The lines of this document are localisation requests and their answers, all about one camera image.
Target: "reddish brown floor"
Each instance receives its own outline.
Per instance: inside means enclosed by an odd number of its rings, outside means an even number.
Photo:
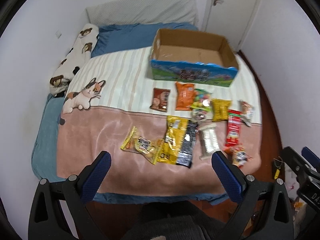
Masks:
[[[250,63],[240,51],[238,53],[247,65],[251,68]],[[282,149],[279,131],[276,124],[271,105],[268,97],[252,70],[256,83],[260,91],[260,101],[262,110],[262,142],[261,142],[261,167],[253,175],[261,181],[272,181],[271,163],[273,158],[278,157],[279,151]],[[202,209],[208,216],[217,218],[223,222],[227,222],[230,215],[236,209],[236,204],[230,200],[212,206],[207,201],[192,201],[198,208]],[[120,239],[124,233],[135,223],[137,214],[142,205],[117,205],[117,204],[101,204],[91,202],[87,204],[87,209],[97,225],[106,234],[110,240]]]

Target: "door frame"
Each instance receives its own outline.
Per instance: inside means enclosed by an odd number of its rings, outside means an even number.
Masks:
[[[253,7],[253,11],[250,15],[250,18],[249,18],[249,22],[244,30],[244,33],[242,34],[241,36],[241,40],[240,40],[240,43],[238,44],[238,46],[235,48],[236,51],[238,51],[243,42],[244,42],[244,39],[245,37],[247,36],[247,33],[252,25],[252,22],[254,20],[254,17],[258,11],[258,8],[259,8],[259,5],[260,5],[260,2],[261,0],[256,0],[255,1],[255,4],[254,4],[254,7]],[[202,27],[201,27],[201,31],[205,32],[206,31],[206,28],[207,28],[207,25],[208,25],[208,22],[209,22],[209,17],[210,17],[210,14],[211,14],[211,10],[212,10],[212,0],[207,0],[207,3],[205,5],[205,10],[204,10],[204,18],[203,18],[203,22],[202,22]]]

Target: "blue and green box side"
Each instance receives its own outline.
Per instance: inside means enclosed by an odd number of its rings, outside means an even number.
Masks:
[[[238,70],[224,68],[217,64],[171,62],[152,59],[150,61],[155,80],[192,82],[229,87]]]

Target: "headboard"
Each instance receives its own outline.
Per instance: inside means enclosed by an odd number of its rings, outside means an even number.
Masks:
[[[113,0],[86,8],[90,23],[152,24],[188,22],[197,24],[196,0]]]

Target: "black snack package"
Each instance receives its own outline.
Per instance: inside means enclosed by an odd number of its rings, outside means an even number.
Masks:
[[[191,168],[193,149],[196,145],[196,133],[198,132],[198,123],[188,121],[186,134],[182,141],[181,149],[178,154],[176,165]]]

